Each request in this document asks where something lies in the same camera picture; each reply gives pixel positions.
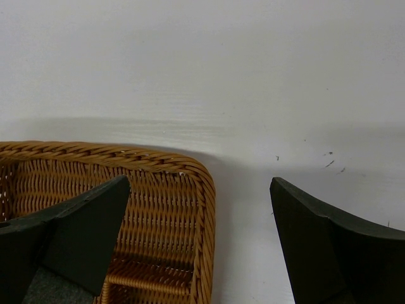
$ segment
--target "white wall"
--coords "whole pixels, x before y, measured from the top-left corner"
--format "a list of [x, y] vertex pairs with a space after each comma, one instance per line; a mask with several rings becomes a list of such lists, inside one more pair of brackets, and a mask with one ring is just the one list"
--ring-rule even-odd
[[218, 189], [213, 303], [293, 303], [273, 176], [405, 229], [404, 9], [400, 0], [0, 0], [0, 140], [196, 157]]

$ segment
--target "gray fabric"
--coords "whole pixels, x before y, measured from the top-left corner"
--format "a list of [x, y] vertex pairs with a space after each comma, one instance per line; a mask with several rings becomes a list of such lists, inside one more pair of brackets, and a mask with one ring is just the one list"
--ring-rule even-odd
[[39, 267], [23, 304], [91, 304], [94, 297], [80, 286]]

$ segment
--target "wicker basket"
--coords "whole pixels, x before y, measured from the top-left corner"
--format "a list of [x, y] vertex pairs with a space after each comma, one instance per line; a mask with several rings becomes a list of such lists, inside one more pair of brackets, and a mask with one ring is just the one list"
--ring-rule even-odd
[[0, 142], [0, 167], [0, 221], [128, 177], [127, 211], [95, 303], [211, 302], [215, 188], [199, 162], [129, 146], [30, 141]]

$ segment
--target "basket rim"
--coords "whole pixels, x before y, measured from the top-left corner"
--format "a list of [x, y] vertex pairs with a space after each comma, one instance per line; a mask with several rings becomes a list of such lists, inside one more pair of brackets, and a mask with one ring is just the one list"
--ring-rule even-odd
[[187, 174], [197, 183], [200, 204], [200, 237], [197, 242], [192, 303], [209, 303], [213, 279], [215, 248], [215, 186], [212, 176], [199, 161], [178, 153], [137, 146], [63, 141], [0, 142], [1, 161], [61, 160], [123, 167], [148, 172]]

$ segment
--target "brown wicker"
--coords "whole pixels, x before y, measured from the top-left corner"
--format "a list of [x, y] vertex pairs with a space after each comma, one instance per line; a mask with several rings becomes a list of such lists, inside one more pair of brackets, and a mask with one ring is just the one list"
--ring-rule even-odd
[[215, 188], [198, 161], [130, 146], [29, 141], [0, 142], [0, 166], [0, 221], [128, 177], [127, 211], [95, 303], [211, 302]]

